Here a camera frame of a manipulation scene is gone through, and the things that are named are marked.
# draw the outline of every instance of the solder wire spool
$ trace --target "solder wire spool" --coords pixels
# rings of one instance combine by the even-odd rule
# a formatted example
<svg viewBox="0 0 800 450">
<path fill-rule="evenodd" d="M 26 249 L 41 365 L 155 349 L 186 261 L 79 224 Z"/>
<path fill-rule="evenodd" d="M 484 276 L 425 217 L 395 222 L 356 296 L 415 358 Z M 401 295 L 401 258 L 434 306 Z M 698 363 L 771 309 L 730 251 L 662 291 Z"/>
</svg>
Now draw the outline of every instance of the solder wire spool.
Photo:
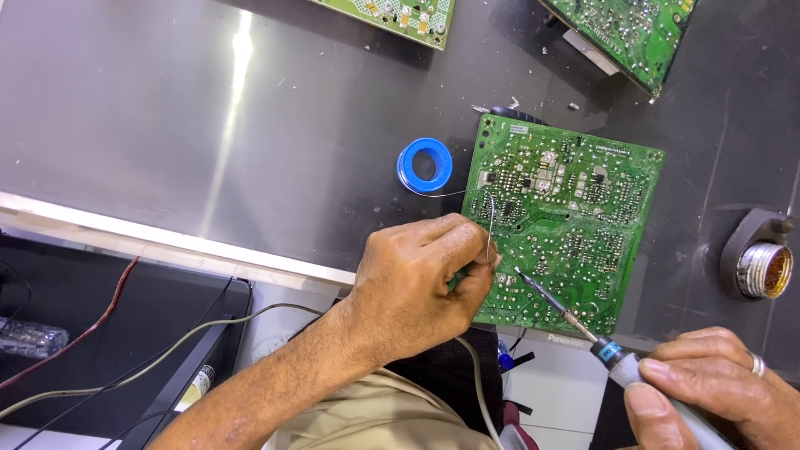
<svg viewBox="0 0 800 450">
<path fill-rule="evenodd" d="M 736 267 L 739 288 L 751 297 L 777 298 L 789 284 L 793 264 L 788 247 L 756 242 L 745 250 Z"/>
<path fill-rule="evenodd" d="M 434 160 L 436 171 L 430 180 L 421 179 L 414 173 L 414 156 L 420 151 Z M 397 168 L 400 183 L 417 194 L 423 194 L 442 189 L 447 184 L 453 174 L 453 157 L 445 144 L 432 138 L 420 138 L 400 153 Z"/>
</svg>

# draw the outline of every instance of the silver ring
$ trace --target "silver ring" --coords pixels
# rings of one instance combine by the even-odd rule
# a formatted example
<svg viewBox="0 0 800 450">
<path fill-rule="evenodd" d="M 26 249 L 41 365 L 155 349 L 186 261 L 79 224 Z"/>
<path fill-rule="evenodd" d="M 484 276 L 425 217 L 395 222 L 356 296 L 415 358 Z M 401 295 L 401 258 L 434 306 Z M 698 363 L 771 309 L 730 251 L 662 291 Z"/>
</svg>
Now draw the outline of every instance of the silver ring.
<svg viewBox="0 0 800 450">
<path fill-rule="evenodd" d="M 764 359 L 750 350 L 747 352 L 750 353 L 750 356 L 753 356 L 753 373 L 758 378 L 764 378 L 764 375 L 766 374 L 766 363 L 764 362 Z"/>
</svg>

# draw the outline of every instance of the hand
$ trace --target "hand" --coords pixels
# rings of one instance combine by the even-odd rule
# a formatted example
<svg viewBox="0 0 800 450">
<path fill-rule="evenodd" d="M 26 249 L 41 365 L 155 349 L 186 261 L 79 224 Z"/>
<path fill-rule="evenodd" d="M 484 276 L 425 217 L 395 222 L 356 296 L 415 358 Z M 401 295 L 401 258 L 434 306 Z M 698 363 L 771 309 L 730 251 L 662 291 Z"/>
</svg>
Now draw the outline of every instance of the hand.
<svg viewBox="0 0 800 450">
<path fill-rule="evenodd" d="M 800 393 L 767 369 L 752 373 L 753 358 L 725 328 L 684 333 L 659 345 L 639 371 L 659 391 L 709 412 L 707 417 L 745 449 L 800 448 Z M 695 450 L 691 432 L 666 397 L 645 384 L 626 389 L 628 417 L 639 447 Z"/>
<path fill-rule="evenodd" d="M 494 280 L 497 245 L 487 251 L 488 242 L 486 230 L 458 214 L 370 235 L 353 291 L 336 305 L 358 354 L 382 367 L 466 331 Z"/>
</svg>

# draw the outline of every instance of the fingernail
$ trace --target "fingernail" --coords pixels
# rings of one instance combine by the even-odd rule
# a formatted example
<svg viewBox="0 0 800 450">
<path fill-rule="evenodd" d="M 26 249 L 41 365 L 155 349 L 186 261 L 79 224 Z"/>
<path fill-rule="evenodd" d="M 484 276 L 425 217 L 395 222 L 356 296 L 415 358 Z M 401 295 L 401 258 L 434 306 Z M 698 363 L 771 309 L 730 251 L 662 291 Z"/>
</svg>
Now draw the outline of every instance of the fingernail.
<svg viewBox="0 0 800 450">
<path fill-rule="evenodd" d="M 644 383 L 633 383 L 625 390 L 630 409 L 637 416 L 660 416 L 666 413 L 664 396 L 654 387 Z"/>
<path fill-rule="evenodd" d="M 644 366 L 645 370 L 655 375 L 666 375 L 667 373 L 670 373 L 670 366 L 659 360 L 645 358 L 642 360 L 641 364 Z"/>
</svg>

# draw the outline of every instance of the blue spool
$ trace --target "blue spool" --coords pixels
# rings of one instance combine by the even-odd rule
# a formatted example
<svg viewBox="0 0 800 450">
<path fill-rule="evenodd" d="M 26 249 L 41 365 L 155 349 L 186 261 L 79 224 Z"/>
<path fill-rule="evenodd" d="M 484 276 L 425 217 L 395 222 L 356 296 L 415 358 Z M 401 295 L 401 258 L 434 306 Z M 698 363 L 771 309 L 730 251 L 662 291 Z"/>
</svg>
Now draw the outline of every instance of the blue spool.
<svg viewBox="0 0 800 450">
<path fill-rule="evenodd" d="M 434 159 L 436 172 L 434 177 L 430 180 L 424 180 L 414 173 L 412 162 L 414 156 L 418 152 L 424 152 Z M 445 144 L 440 143 L 432 138 L 420 138 L 413 141 L 400 153 L 398 156 L 398 177 L 403 186 L 408 187 L 410 190 L 421 194 L 424 192 L 433 192 L 442 189 L 445 184 L 450 180 L 453 174 L 453 157 L 445 147 Z"/>
</svg>

